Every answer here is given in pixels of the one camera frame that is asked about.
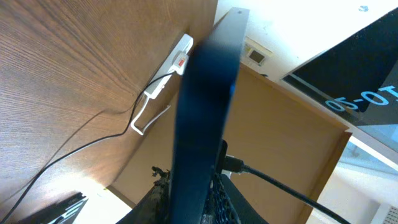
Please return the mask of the dark glass sign panel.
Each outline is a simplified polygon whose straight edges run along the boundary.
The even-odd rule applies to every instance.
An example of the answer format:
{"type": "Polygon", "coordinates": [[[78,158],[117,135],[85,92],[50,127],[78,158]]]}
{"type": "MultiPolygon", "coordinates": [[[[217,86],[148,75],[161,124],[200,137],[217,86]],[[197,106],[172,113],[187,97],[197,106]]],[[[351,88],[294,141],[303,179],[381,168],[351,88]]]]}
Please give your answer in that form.
{"type": "Polygon", "coordinates": [[[397,10],[283,79],[397,150],[397,10]]]}

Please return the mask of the blue Galaxy smartphone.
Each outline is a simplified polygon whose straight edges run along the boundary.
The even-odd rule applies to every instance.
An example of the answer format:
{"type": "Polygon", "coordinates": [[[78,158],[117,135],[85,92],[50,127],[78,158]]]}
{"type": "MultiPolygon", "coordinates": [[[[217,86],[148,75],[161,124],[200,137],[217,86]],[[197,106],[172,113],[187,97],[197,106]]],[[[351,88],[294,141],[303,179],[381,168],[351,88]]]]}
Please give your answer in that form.
{"type": "Polygon", "coordinates": [[[193,49],[175,116],[169,222],[200,223],[244,48],[249,10],[233,7],[193,49]]]}

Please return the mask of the wall thermostat panel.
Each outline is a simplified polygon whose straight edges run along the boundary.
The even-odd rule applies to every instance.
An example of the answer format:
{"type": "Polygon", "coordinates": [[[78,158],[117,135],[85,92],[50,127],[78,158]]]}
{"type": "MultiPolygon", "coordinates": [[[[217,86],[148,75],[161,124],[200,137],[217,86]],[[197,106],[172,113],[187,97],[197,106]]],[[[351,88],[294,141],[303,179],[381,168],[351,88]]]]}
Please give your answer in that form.
{"type": "Polygon", "coordinates": [[[262,46],[256,41],[245,37],[244,42],[244,58],[248,60],[248,64],[258,67],[263,66],[264,62],[273,56],[273,52],[262,46]]]}

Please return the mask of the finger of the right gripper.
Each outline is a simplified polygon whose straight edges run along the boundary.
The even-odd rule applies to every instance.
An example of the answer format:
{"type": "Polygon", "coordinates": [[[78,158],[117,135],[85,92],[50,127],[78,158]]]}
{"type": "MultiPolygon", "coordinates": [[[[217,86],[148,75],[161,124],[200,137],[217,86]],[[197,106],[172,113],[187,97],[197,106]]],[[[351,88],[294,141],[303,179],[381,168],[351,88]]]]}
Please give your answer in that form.
{"type": "Polygon", "coordinates": [[[206,199],[206,222],[209,224],[268,224],[224,174],[215,174],[211,181],[206,199]]]}
{"type": "Polygon", "coordinates": [[[164,224],[169,222],[170,171],[152,166],[152,176],[160,176],[142,200],[117,224],[164,224]]]}

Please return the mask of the white power strip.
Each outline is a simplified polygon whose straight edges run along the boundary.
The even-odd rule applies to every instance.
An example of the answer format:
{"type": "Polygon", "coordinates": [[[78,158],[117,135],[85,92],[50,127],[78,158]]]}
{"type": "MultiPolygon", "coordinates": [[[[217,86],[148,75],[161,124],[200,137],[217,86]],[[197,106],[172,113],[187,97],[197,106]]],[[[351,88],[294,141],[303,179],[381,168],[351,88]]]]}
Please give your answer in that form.
{"type": "Polygon", "coordinates": [[[145,95],[150,99],[156,99],[164,85],[170,79],[170,77],[165,77],[165,75],[173,72],[183,75],[189,59],[188,52],[192,46],[193,38],[188,34],[184,34],[153,76],[150,81],[151,83],[153,82],[153,84],[146,88],[144,91],[145,95]]]}

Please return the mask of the wooden side panel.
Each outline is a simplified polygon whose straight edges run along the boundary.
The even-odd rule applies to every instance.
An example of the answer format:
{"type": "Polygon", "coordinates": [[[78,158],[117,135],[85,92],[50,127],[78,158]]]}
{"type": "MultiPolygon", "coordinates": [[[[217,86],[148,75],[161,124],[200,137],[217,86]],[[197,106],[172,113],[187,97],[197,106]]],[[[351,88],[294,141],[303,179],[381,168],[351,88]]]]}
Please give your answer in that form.
{"type": "MultiPolygon", "coordinates": [[[[171,167],[176,104],[172,100],[113,183],[134,203],[152,188],[153,167],[171,167]]],[[[316,200],[350,135],[339,121],[241,67],[223,137],[229,155],[316,200]]]]}

